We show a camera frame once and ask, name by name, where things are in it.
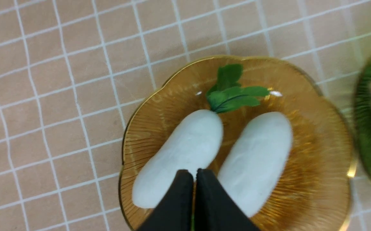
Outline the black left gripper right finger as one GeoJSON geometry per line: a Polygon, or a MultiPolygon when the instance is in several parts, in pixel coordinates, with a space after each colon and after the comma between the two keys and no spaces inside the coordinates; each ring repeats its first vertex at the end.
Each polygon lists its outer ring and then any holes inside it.
{"type": "Polygon", "coordinates": [[[195,231],[259,231],[239,209],[210,169],[198,169],[195,231]]]}

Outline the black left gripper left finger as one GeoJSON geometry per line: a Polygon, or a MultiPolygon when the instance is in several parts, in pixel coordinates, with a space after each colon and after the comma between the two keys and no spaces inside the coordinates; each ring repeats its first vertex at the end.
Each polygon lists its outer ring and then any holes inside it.
{"type": "Polygon", "coordinates": [[[138,231],[190,231],[192,229],[194,178],[178,170],[174,181],[138,231]]]}

